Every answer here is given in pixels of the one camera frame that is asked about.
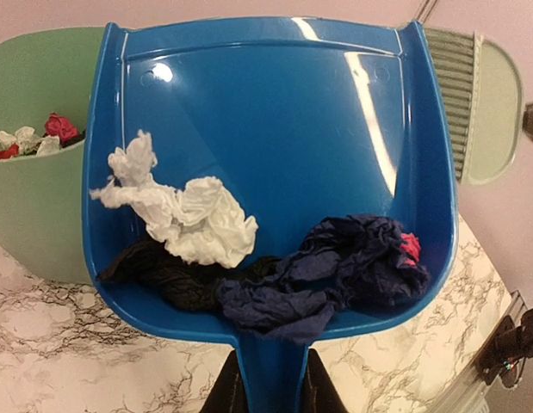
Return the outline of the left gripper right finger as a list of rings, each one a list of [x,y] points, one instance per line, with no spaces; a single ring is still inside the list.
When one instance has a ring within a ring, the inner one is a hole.
[[[302,384],[304,413],[345,413],[346,408],[321,361],[318,352],[308,351],[307,370]]]

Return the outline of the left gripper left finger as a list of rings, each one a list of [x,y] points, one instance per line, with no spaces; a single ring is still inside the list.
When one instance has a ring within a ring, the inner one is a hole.
[[[201,413],[247,413],[248,411],[237,353],[231,352],[201,408]]]

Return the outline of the teal hand brush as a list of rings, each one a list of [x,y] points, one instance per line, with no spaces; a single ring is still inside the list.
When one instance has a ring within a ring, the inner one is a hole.
[[[443,95],[456,180],[493,182],[517,152],[524,110],[518,68],[481,34],[427,28],[425,36]]]

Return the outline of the blue plastic dustpan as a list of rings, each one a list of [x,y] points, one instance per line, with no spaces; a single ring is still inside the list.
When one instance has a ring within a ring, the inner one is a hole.
[[[418,236],[431,272],[422,299],[344,311],[323,333],[393,328],[446,281],[457,246],[449,127],[418,22],[383,28],[246,17],[129,30],[110,23],[97,61],[82,190],[108,155],[152,135],[157,181],[220,178],[258,222],[253,257],[285,256],[326,217],[373,213]]]

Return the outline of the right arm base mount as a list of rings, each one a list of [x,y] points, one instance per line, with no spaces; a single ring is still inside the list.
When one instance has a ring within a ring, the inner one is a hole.
[[[533,309],[518,322],[505,315],[478,359],[482,380],[491,385],[497,376],[511,371],[522,359],[533,358]]]

